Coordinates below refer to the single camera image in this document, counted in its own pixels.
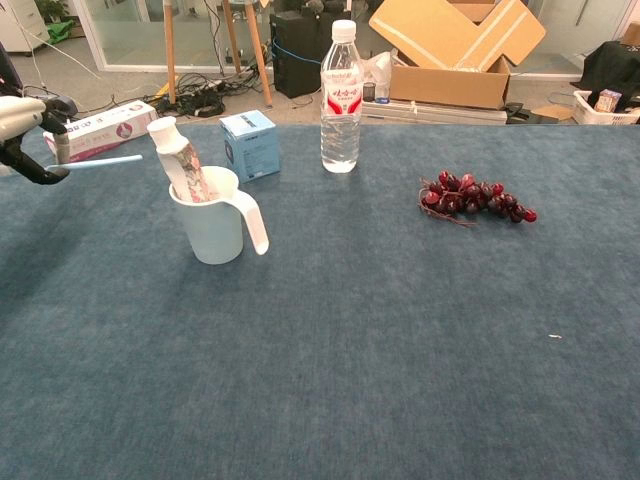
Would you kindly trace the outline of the left robot hand grey black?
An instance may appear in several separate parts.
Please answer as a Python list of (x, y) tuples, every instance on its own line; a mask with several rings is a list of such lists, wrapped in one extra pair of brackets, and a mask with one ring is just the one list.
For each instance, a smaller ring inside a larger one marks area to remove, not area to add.
[(70, 157), (66, 120), (77, 113), (75, 102), (66, 96), (2, 96), (1, 163), (36, 184), (61, 182), (69, 171), (64, 167), (43, 168), (22, 151), (22, 139), (35, 127), (41, 127), (53, 135), (54, 156), (59, 164), (64, 164)]

